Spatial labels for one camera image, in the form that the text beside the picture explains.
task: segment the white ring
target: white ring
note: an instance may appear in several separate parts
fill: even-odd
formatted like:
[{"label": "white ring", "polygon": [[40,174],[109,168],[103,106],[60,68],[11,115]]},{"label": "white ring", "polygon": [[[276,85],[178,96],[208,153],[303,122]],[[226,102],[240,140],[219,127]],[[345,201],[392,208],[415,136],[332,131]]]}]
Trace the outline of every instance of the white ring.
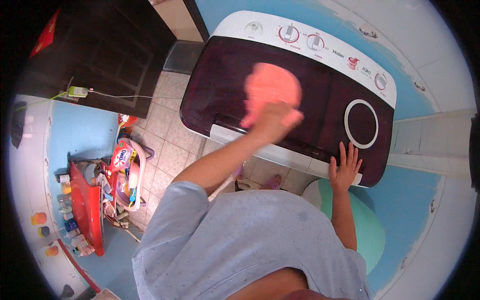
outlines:
[{"label": "white ring", "polygon": [[[373,139],[370,141],[370,143],[368,144],[360,144],[359,142],[357,142],[353,136],[352,136],[352,133],[350,132],[350,128],[348,127],[348,115],[352,109],[352,107],[355,105],[355,104],[363,104],[365,105],[366,107],[368,107],[372,113],[373,113],[373,116],[375,117],[375,136],[373,136]],[[360,148],[360,149],[367,149],[367,148],[370,148],[373,143],[377,140],[377,136],[378,136],[378,118],[377,118],[377,114],[375,113],[375,110],[373,109],[373,107],[365,100],[362,100],[362,99],[355,99],[353,100],[352,102],[350,102],[347,106],[347,109],[345,110],[345,116],[344,116],[344,119],[343,119],[343,123],[345,125],[345,131],[347,132],[347,136],[348,138],[352,141],[352,143],[357,147],[357,148]]]}]

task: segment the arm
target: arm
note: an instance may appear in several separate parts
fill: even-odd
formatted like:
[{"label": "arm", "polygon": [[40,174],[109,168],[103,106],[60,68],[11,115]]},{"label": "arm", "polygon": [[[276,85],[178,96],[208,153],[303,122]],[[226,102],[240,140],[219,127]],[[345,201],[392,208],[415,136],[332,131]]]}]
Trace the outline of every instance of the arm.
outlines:
[{"label": "arm", "polygon": [[285,103],[265,105],[253,129],[246,135],[227,144],[225,147],[206,155],[180,173],[172,182],[190,181],[212,193],[245,160],[268,144],[282,140],[290,127],[282,125],[281,120],[291,110]]},{"label": "arm", "polygon": [[358,149],[353,147],[352,142],[348,144],[348,158],[345,153],[345,146],[340,142],[340,167],[336,168],[336,160],[330,159],[330,186],[333,191],[332,199],[332,225],[336,235],[345,248],[357,250],[357,235],[353,223],[352,208],[348,188],[352,185],[357,175],[362,160],[358,159]]}]

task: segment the light blue shirt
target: light blue shirt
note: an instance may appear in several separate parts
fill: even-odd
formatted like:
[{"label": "light blue shirt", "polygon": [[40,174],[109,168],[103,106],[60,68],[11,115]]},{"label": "light blue shirt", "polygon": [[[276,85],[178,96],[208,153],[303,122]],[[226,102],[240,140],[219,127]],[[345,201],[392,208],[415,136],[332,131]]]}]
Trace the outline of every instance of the light blue shirt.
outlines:
[{"label": "light blue shirt", "polygon": [[140,299],[224,299],[285,267],[332,298],[370,299],[365,261],[318,208],[286,191],[165,191],[133,258]]}]

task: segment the towel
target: towel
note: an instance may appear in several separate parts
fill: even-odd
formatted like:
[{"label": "towel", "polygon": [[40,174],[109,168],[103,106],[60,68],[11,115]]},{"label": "towel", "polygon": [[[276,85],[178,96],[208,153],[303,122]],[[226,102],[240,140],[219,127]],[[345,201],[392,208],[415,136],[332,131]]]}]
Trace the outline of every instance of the towel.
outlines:
[{"label": "towel", "polygon": [[291,72],[273,64],[259,62],[245,81],[247,99],[244,101],[247,114],[240,123],[243,128],[251,127],[267,103],[283,101],[291,106],[291,111],[283,118],[286,127],[303,119],[297,110],[301,101],[301,87]]}]

